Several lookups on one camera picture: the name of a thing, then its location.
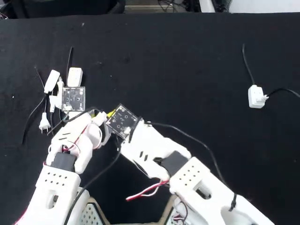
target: white electrical plug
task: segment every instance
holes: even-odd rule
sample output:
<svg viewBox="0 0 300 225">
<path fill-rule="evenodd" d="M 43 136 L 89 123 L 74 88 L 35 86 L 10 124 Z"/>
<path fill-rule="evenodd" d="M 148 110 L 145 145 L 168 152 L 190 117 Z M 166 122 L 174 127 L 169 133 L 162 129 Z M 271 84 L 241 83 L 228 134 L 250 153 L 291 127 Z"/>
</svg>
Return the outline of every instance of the white electrical plug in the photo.
<svg viewBox="0 0 300 225">
<path fill-rule="evenodd" d="M 248 99 L 250 108 L 261 109 L 264 107 L 269 97 L 263 94 L 263 89 L 255 84 L 248 89 Z"/>
<path fill-rule="evenodd" d="M 46 130 L 48 131 L 48 129 L 51 127 L 48 119 L 47 119 L 47 113 L 43 112 L 42 113 L 42 119 L 39 123 L 39 126 L 38 128 L 43 132 L 43 130 Z"/>
</svg>

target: black wire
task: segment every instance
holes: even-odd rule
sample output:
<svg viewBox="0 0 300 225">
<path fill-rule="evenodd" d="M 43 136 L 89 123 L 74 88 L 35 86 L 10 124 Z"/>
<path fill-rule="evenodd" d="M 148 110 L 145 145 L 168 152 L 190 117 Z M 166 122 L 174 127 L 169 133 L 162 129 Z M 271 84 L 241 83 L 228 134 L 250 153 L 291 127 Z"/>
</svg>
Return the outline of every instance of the black wire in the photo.
<svg viewBox="0 0 300 225">
<path fill-rule="evenodd" d="M 293 90 L 290 90 L 290 89 L 287 89 L 287 88 L 277 88 L 275 90 L 273 90 L 270 94 L 268 94 L 267 96 L 270 97 L 271 95 L 279 92 L 279 91 L 288 91 L 292 94 L 294 94 L 296 97 L 299 97 L 300 98 L 300 94 L 298 94 L 297 92 L 293 91 Z"/>
<path fill-rule="evenodd" d="M 183 219 L 183 221 L 182 221 L 182 224 L 184 225 L 184 223 L 185 223 L 185 221 L 186 221 L 186 219 L 187 219 L 187 217 L 188 217 L 188 207 L 187 207 L 187 205 L 184 203 L 184 201 L 182 200 L 182 198 L 180 198 L 180 196 L 179 196 L 177 193 L 175 193 L 175 195 L 180 199 L 179 204 L 182 203 L 182 204 L 184 205 L 184 207 L 186 208 L 186 216 L 184 217 L 184 219 Z"/>
<path fill-rule="evenodd" d="M 32 117 L 32 115 L 34 114 L 34 112 L 40 107 L 40 105 L 44 102 L 46 98 L 46 95 L 44 95 L 44 97 L 42 98 L 42 100 L 39 102 L 39 104 L 31 111 L 31 113 L 29 114 L 27 120 L 26 120 L 26 123 L 25 123 L 25 127 L 24 127 L 24 131 L 23 131 L 23 137 L 22 137 L 22 144 L 24 143 L 25 141 L 25 136 L 26 136 L 26 131 L 28 129 L 28 123 L 29 123 L 29 120 L 30 118 Z"/>
<path fill-rule="evenodd" d="M 37 73 L 37 76 L 38 76 L 39 80 L 40 80 L 41 83 L 42 83 L 43 89 L 45 89 L 45 85 L 44 85 L 44 82 L 43 82 L 43 80 L 42 80 L 41 74 L 39 74 L 39 72 L 38 72 L 38 68 L 37 68 L 36 66 L 35 66 L 34 68 L 35 68 L 35 70 L 36 70 L 36 73 Z"/>
<path fill-rule="evenodd" d="M 73 56 L 73 47 L 70 48 L 70 52 L 69 52 L 69 58 L 67 60 L 67 74 L 66 74 L 66 85 L 68 82 L 68 73 L 69 73 L 69 69 L 70 69 L 70 62 L 71 62 L 71 56 Z"/>
<path fill-rule="evenodd" d="M 65 223 L 64 225 L 67 225 L 69 219 L 70 219 L 70 216 L 71 216 L 71 213 L 72 213 L 72 210 L 73 208 L 75 207 L 76 205 L 76 202 L 78 201 L 78 199 L 80 198 L 80 196 L 82 195 L 82 193 L 86 190 L 86 188 L 88 188 L 89 185 L 91 185 L 95 180 L 97 180 L 103 173 L 105 173 L 106 171 L 108 171 L 118 160 L 120 154 L 121 154 L 121 143 L 119 142 L 118 138 L 117 138 L 117 142 L 118 142 L 118 147 L 119 147 L 119 152 L 116 156 L 116 158 L 106 167 L 104 168 L 102 171 L 100 171 L 93 179 L 91 179 L 82 189 L 81 191 L 78 193 L 78 195 L 76 196 L 76 198 L 74 199 L 70 209 L 69 209 L 69 212 L 67 214 L 67 217 L 66 217 L 66 220 L 65 220 Z"/>
<path fill-rule="evenodd" d="M 76 115 L 75 117 L 69 119 L 69 120 L 66 120 L 66 119 L 62 119 L 65 123 L 68 123 L 68 122 L 71 122 L 73 120 L 75 120 L 76 118 L 80 117 L 81 115 L 85 114 L 85 113 L 88 113 L 92 110 L 97 110 L 98 112 L 102 112 L 102 110 L 99 110 L 97 107 L 90 107 L 86 110 L 84 110 L 83 112 L 79 113 L 78 115 Z"/>
<path fill-rule="evenodd" d="M 248 74 L 249 74 L 249 76 L 250 76 L 251 82 L 252 82 L 252 84 L 254 85 L 254 84 L 255 84 L 254 78 L 253 78 L 253 76 L 252 76 L 250 67 L 249 67 L 248 62 L 247 62 L 246 54 L 245 54 L 245 44 L 243 44 L 243 47 L 242 47 L 242 53 L 243 53 L 243 60 L 244 60 L 245 66 L 246 66 L 246 68 L 247 68 L 247 71 L 248 71 Z"/>
<path fill-rule="evenodd" d="M 51 124 L 51 128 L 53 128 L 53 113 L 51 112 L 50 113 L 50 124 Z"/>
<path fill-rule="evenodd" d="M 220 169 L 219 169 L 219 166 L 218 166 L 218 164 L 217 164 L 217 160 L 216 160 L 216 157 L 215 157 L 214 153 L 212 152 L 212 150 L 210 150 L 210 148 L 209 148 L 205 143 L 203 143 L 202 141 L 200 141 L 200 140 L 194 138 L 193 136 L 191 136 L 191 135 L 185 133 L 184 131 L 182 131 L 182 130 L 180 130 L 179 128 L 174 127 L 174 126 L 172 126 L 172 125 L 163 124 L 163 123 L 155 123 L 155 122 L 145 122 L 145 124 L 155 125 L 155 126 L 161 126 L 161 127 L 165 127 L 165 128 L 172 128 L 172 129 L 177 130 L 178 132 L 182 133 L 184 136 L 186 136 L 186 137 L 188 137 L 188 138 L 190 138 L 190 139 L 192 139 L 192 140 L 194 140 L 194 141 L 200 143 L 201 145 L 203 145 L 203 147 L 206 148 L 206 150 L 209 152 L 209 154 L 210 154 L 210 156 L 211 156 L 211 158 L 212 158 L 212 161 L 213 161 L 213 163 L 214 163 L 214 165 L 215 165 L 215 168 L 216 168 L 216 170 L 217 170 L 217 173 L 218 173 L 218 176 L 219 176 L 220 180 L 227 186 L 227 184 L 226 184 L 226 182 L 225 182 L 225 180 L 224 180 L 224 178 L 223 178 L 223 176 L 222 176 L 222 174 L 221 174 L 221 171 L 220 171 Z"/>
<path fill-rule="evenodd" d="M 47 95 L 46 95 L 46 100 L 45 100 L 45 109 L 44 109 L 44 112 L 47 111 Z"/>
<path fill-rule="evenodd" d="M 183 221 L 182 221 L 182 224 L 184 225 L 184 223 L 185 223 L 185 221 L 186 221 L 186 219 L 187 219 L 187 217 L 188 217 L 188 207 L 187 207 L 187 205 L 183 202 L 183 201 L 181 201 L 181 203 L 184 205 L 184 207 L 186 208 L 186 216 L 184 217 L 184 219 L 183 219 Z"/>
<path fill-rule="evenodd" d="M 49 136 L 49 134 L 51 134 L 52 133 L 52 131 L 54 131 L 63 121 L 64 121 L 64 119 L 67 117 L 69 115 L 69 112 L 66 114 L 66 116 L 61 120 L 61 121 L 59 121 L 58 122 L 58 124 L 56 124 L 55 125 L 55 127 L 53 127 L 48 133 L 47 133 L 47 136 Z"/>
</svg>

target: wire bundle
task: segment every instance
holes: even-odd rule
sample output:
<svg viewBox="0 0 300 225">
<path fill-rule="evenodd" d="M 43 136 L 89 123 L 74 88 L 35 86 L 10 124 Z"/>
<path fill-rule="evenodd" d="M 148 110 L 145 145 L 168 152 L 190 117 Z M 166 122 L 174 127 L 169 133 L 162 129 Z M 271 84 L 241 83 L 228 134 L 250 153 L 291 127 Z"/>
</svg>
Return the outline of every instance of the wire bundle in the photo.
<svg viewBox="0 0 300 225">
<path fill-rule="evenodd" d="M 150 197 L 150 196 L 153 196 L 153 195 L 156 194 L 156 192 L 158 191 L 158 189 L 159 189 L 160 186 L 162 186 L 162 185 L 164 185 L 164 184 L 166 184 L 168 182 L 169 181 L 166 180 L 166 181 L 160 181 L 159 183 L 153 184 L 150 187 L 148 187 L 148 188 L 144 189 L 143 191 L 141 191 L 140 193 L 137 193 L 135 195 L 127 197 L 126 201 L 129 202 L 131 200 L 134 200 L 134 199 L 137 199 L 137 198 L 140 198 L 140 197 Z M 148 194 L 148 195 L 145 194 L 146 192 L 151 191 L 153 189 L 155 189 L 153 193 Z"/>
</svg>

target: black circuit board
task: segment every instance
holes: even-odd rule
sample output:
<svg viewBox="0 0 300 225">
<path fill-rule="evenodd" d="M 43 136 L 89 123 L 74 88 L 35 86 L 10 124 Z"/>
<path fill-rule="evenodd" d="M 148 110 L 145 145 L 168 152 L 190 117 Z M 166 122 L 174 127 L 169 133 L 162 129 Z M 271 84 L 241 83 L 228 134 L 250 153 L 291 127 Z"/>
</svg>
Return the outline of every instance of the black circuit board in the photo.
<svg viewBox="0 0 300 225">
<path fill-rule="evenodd" d="M 62 110 L 82 112 L 85 110 L 85 87 L 63 88 Z"/>
<path fill-rule="evenodd" d="M 126 131 L 131 130 L 136 125 L 137 119 L 132 112 L 120 104 L 106 124 L 115 134 L 125 140 L 129 135 Z"/>
</svg>

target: black table surface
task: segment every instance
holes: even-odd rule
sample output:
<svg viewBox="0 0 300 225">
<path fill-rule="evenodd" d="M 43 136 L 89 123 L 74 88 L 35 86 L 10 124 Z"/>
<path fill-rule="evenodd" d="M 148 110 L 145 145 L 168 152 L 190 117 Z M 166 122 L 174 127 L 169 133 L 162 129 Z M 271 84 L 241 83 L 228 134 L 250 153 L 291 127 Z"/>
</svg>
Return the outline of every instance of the black table surface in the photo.
<svg viewBox="0 0 300 225">
<path fill-rule="evenodd" d="M 86 106 L 110 111 L 119 103 L 146 120 L 172 124 L 214 151 L 230 188 L 276 224 L 297 224 L 300 188 L 300 101 L 289 93 L 272 96 L 263 109 L 250 109 L 251 85 L 241 47 L 255 82 L 266 93 L 278 87 L 300 91 L 300 14 L 155 14 L 71 16 L 0 21 L 0 196 L 1 224 L 26 209 L 51 137 L 34 115 L 25 144 L 23 128 L 43 96 L 34 66 L 45 81 L 51 69 L 66 79 L 83 69 Z M 186 146 L 216 175 L 199 144 L 158 128 Z M 85 184 L 110 163 L 111 141 L 94 152 L 81 175 Z M 111 223 L 158 221 L 170 196 L 166 188 L 126 202 L 156 182 L 121 157 L 89 188 Z"/>
</svg>

